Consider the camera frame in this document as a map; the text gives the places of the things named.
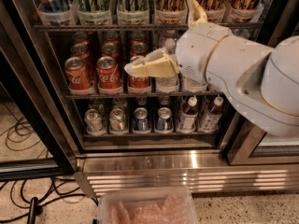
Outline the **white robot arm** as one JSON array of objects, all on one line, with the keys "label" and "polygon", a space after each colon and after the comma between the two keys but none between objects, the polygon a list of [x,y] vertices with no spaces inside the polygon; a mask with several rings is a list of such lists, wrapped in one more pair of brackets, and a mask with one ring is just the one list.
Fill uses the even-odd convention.
[{"label": "white robot arm", "polygon": [[234,109],[276,136],[299,134],[299,37],[276,47],[236,36],[207,20],[196,0],[187,0],[189,29],[173,55],[156,49],[124,66],[135,77],[178,73],[223,92]]}]

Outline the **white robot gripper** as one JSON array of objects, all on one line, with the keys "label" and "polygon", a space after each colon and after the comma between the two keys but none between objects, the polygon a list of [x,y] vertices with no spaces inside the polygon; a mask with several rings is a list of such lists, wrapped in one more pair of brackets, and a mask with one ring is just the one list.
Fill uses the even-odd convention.
[{"label": "white robot gripper", "polygon": [[196,0],[187,0],[188,27],[177,42],[176,58],[166,48],[156,49],[145,57],[138,58],[124,66],[134,77],[173,77],[180,73],[195,82],[212,85],[233,85],[234,79],[225,74],[218,76],[209,69],[210,57],[216,55],[219,45],[232,31],[215,23],[207,22],[204,9]]}]

